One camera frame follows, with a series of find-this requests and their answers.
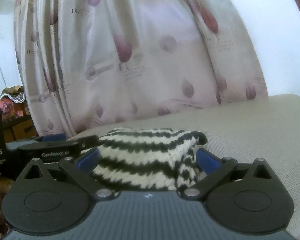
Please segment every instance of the knitted sock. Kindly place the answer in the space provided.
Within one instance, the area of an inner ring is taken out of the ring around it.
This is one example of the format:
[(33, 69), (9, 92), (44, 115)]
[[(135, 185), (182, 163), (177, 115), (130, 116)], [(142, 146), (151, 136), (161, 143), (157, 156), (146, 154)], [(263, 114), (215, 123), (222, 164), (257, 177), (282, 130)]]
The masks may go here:
[(206, 143), (197, 131), (116, 128), (100, 137), (92, 177), (115, 191), (183, 190), (196, 182), (194, 146)]

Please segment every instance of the white curtain with pink pattern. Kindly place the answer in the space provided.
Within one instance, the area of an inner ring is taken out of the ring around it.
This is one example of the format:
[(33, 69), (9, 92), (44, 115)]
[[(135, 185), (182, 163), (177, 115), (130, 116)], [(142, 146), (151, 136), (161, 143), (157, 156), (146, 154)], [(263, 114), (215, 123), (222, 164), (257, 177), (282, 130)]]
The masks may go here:
[(15, 44), (41, 135), (267, 96), (230, 0), (17, 0)]

